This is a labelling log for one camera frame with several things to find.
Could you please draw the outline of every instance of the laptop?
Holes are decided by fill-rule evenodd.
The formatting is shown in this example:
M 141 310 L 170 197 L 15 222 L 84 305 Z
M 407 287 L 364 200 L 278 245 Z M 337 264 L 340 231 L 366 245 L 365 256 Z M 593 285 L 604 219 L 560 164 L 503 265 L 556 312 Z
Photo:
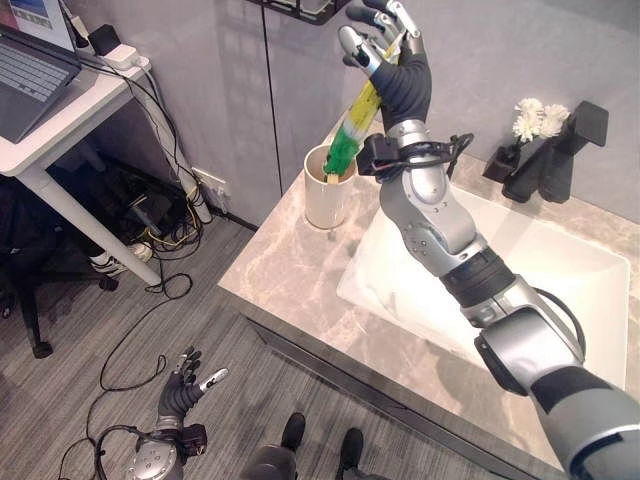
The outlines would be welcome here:
M 0 136 L 22 140 L 79 72 L 58 0 L 0 0 Z

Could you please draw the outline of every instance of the laptop keyboard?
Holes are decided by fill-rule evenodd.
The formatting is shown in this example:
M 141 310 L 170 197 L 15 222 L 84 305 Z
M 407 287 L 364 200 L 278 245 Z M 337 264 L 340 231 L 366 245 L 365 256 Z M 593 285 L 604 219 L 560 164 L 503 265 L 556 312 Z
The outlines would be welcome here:
M 44 102 L 66 77 L 65 70 L 0 44 L 0 83 Z

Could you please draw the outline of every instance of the wire bundle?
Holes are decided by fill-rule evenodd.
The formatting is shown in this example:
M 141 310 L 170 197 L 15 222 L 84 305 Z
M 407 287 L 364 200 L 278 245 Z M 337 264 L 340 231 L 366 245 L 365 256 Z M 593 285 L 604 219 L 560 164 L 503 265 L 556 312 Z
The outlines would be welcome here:
M 153 79 L 153 77 L 145 72 L 145 75 L 147 76 L 147 78 L 149 79 L 149 83 L 151 84 L 151 88 L 153 89 L 153 93 L 149 92 L 146 88 L 144 88 L 142 85 L 140 85 L 138 82 L 125 77 L 124 75 L 118 73 L 116 70 L 107 70 L 105 68 L 102 68 L 103 66 L 106 65 L 95 65 L 95 64 L 91 64 L 89 62 L 82 62 L 83 65 L 92 68 L 94 70 L 98 70 L 100 72 L 106 73 L 106 74 L 110 74 L 110 75 L 115 75 L 118 76 L 120 78 L 122 78 L 123 80 L 125 80 L 125 82 L 127 82 L 127 85 L 129 87 L 129 89 L 131 90 L 131 93 L 133 95 L 133 98 L 138 102 L 138 104 L 145 110 L 145 112 L 147 113 L 147 115 L 149 116 L 149 118 L 151 119 L 151 121 L 154 123 L 155 128 L 156 128 L 156 133 L 158 132 L 159 126 L 158 124 L 153 120 L 153 117 L 151 115 L 151 113 L 149 112 L 149 110 L 147 108 L 145 108 L 145 106 L 143 105 L 142 102 L 140 102 L 140 100 L 136 97 L 136 95 L 134 94 L 134 90 L 133 90 L 133 86 L 135 86 L 136 88 L 140 89 L 145 95 L 148 95 L 149 98 L 158 106 L 158 108 L 160 109 L 160 111 L 162 112 L 164 118 L 167 121 L 167 124 L 169 125 L 169 128 L 171 130 L 171 134 L 173 136 L 173 151 L 167 151 L 164 147 L 164 153 L 165 155 L 167 155 L 165 157 L 165 159 L 167 160 L 168 163 L 172 163 L 175 165 L 175 168 L 178 172 L 185 172 L 187 173 L 189 176 L 191 176 L 193 178 L 193 180 L 196 182 L 196 184 L 199 183 L 197 177 L 195 177 L 195 175 L 185 169 L 184 167 L 182 167 L 179 162 L 176 159 L 176 152 L 178 149 L 178 133 L 177 130 L 175 128 L 175 124 L 173 122 L 173 120 L 171 119 L 171 116 L 169 115 L 169 113 L 167 112 L 166 108 L 164 107 L 164 102 L 162 102 L 162 99 L 160 97 L 159 94 L 159 90 L 158 87 L 156 85 L 155 80 Z M 64 467 L 64 462 L 67 459 L 69 453 L 76 448 L 77 446 L 88 442 L 89 444 L 92 445 L 93 450 L 94 450 L 94 471 L 91 474 L 91 479 L 96 477 L 96 474 L 98 475 L 99 478 L 103 479 L 106 478 L 106 474 L 104 472 L 104 470 L 102 469 L 102 464 L 101 464 L 101 460 L 100 457 L 104 454 L 104 451 L 102 450 L 102 442 L 104 440 L 104 438 L 111 432 L 116 431 L 116 430 L 124 430 L 127 431 L 129 433 L 133 433 L 136 434 L 138 437 L 140 438 L 149 438 L 149 436 L 141 431 L 139 431 L 136 427 L 134 426 L 129 426 L 129 425 L 112 425 L 110 427 L 108 427 L 107 429 L 105 429 L 100 435 L 98 435 L 97 437 L 94 437 L 91 432 L 90 432 L 90 425 L 91 425 L 91 418 L 93 416 L 93 412 L 95 411 L 95 408 L 97 406 L 97 404 L 99 403 L 99 401 L 106 396 L 108 393 L 117 393 L 117 392 L 127 392 L 127 391 L 131 391 L 131 390 L 136 390 L 139 389 L 141 387 L 143 387 L 144 385 L 147 385 L 148 383 L 152 382 L 154 379 L 156 379 L 159 375 L 161 375 L 167 365 L 167 359 L 165 355 L 158 355 L 157 360 L 156 360 L 156 366 L 155 369 L 153 371 L 153 373 L 147 377 L 146 379 L 132 384 L 132 385 L 125 385 L 125 386 L 112 386 L 112 385 L 108 385 L 105 381 L 105 376 L 106 376 L 106 372 L 107 372 L 107 368 L 108 365 L 111 361 L 111 359 L 113 358 L 114 354 L 116 353 L 116 351 L 122 346 L 122 344 L 127 340 L 127 338 L 129 338 L 129 336 L 131 335 L 131 333 L 136 330 L 136 328 L 138 328 L 138 326 L 146 319 L 148 318 L 153 312 L 155 312 L 156 310 L 158 310 L 159 308 L 161 308 L 162 306 L 178 300 L 180 298 L 185 297 L 192 289 L 193 287 L 193 279 L 186 273 L 175 273 L 173 275 L 170 276 L 166 276 L 165 274 L 165 266 L 164 263 L 167 261 L 174 261 L 174 260 L 182 260 L 185 259 L 187 257 L 190 257 L 191 255 L 195 254 L 196 251 L 198 250 L 198 248 L 200 247 L 201 244 L 201 240 L 202 240 L 202 234 L 203 234 L 203 223 L 202 221 L 198 218 L 198 216 L 195 213 L 194 207 L 196 206 L 200 206 L 204 203 L 204 198 L 202 197 L 201 193 L 199 191 L 197 191 L 197 195 L 196 198 L 194 199 L 190 199 L 190 195 L 192 195 L 194 192 L 190 192 L 187 195 L 187 208 L 189 210 L 189 214 L 186 218 L 184 218 L 178 225 L 177 227 L 167 236 L 168 238 L 157 238 L 155 237 L 150 231 L 149 229 L 145 229 L 145 232 L 143 233 L 143 236 L 146 237 L 148 239 L 148 243 L 151 247 L 151 249 L 153 250 L 153 254 L 152 257 L 155 258 L 158 261 L 159 267 L 160 267 L 160 283 L 158 285 L 152 285 L 152 286 L 148 286 L 145 288 L 145 291 L 148 293 L 153 293 L 153 294 L 157 294 L 157 293 L 162 293 L 166 298 L 165 300 L 161 301 L 160 303 L 154 305 L 153 307 L 151 307 L 149 310 L 147 310 L 140 318 L 138 318 L 138 320 L 136 320 L 134 322 L 134 324 L 129 327 L 129 329 L 125 332 L 125 334 L 120 338 L 120 340 L 117 342 L 117 344 L 115 345 L 115 347 L 111 350 L 111 352 L 109 352 L 109 354 L 107 355 L 107 358 L 104 362 L 104 364 L 102 365 L 102 368 L 100 370 L 100 375 L 99 375 L 99 386 L 100 389 L 102 390 L 102 392 L 100 393 L 100 395 L 98 395 L 94 401 L 91 403 L 91 406 L 89 407 L 89 411 L 87 412 L 87 418 L 85 421 L 85 430 L 84 430 L 84 437 L 82 437 L 81 439 L 75 441 L 74 443 L 72 443 L 67 450 L 64 452 L 62 459 L 60 461 L 60 469 L 58 472 L 58 480 L 70 480 L 67 477 L 64 477 L 62 475 L 62 471 L 63 471 L 63 467 Z M 161 254 L 166 254 L 166 253 L 177 253 L 182 251 L 184 248 L 187 247 L 192 247 L 186 254 L 183 255 L 179 255 L 179 256 L 163 256 Z M 168 286 L 175 282 L 178 278 L 182 278 L 186 281 L 186 284 L 184 286 L 184 288 L 182 289 L 182 291 L 178 294 L 171 294 L 168 291 Z

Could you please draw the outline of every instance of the gray carpet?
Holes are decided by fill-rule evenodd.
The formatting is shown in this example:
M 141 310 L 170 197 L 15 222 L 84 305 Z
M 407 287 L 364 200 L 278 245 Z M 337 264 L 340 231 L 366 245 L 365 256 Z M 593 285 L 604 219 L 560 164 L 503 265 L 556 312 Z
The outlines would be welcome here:
M 248 456 L 278 442 L 288 416 L 301 411 L 307 431 L 298 454 L 301 479 L 332 479 L 340 444 L 351 426 L 361 428 L 361 467 L 393 479 L 496 478 L 462 457 L 417 435 L 265 346 L 233 307 L 218 279 L 252 233 L 216 219 L 190 258 L 169 262 L 168 273 L 189 273 L 195 282 L 184 299 L 151 314 L 124 344 L 107 372 L 107 383 L 123 386 L 155 369 L 158 354 L 178 354 L 190 344 L 203 352 L 201 374 L 228 367 L 230 375 L 202 398 L 187 418 L 207 427 L 206 454 L 189 461 L 185 478 L 233 479 Z M 33 359 L 19 309 L 0 320 L 0 479 L 56 479 L 62 453 L 84 433 L 97 378 L 120 336 L 160 295 L 145 293 L 125 273 L 116 292 L 95 285 L 41 289 L 41 326 L 54 354 Z M 97 406 L 91 433 L 125 423 L 148 430 L 155 421 L 166 375 L 139 390 L 109 393 Z M 124 478 L 135 439 L 114 433 L 105 442 L 109 478 Z M 90 478 L 92 452 L 85 444 L 72 452 L 63 476 Z

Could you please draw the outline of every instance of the desk leg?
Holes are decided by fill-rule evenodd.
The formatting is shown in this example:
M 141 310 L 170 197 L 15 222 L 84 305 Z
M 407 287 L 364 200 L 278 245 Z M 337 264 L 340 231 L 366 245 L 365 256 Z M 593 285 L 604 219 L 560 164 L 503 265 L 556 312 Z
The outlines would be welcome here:
M 87 212 L 39 165 L 32 165 L 17 175 L 17 178 L 75 225 L 78 230 L 104 248 L 110 255 L 113 255 L 147 284 L 158 285 L 160 283 L 160 276 L 156 272 L 136 258 L 120 240 Z

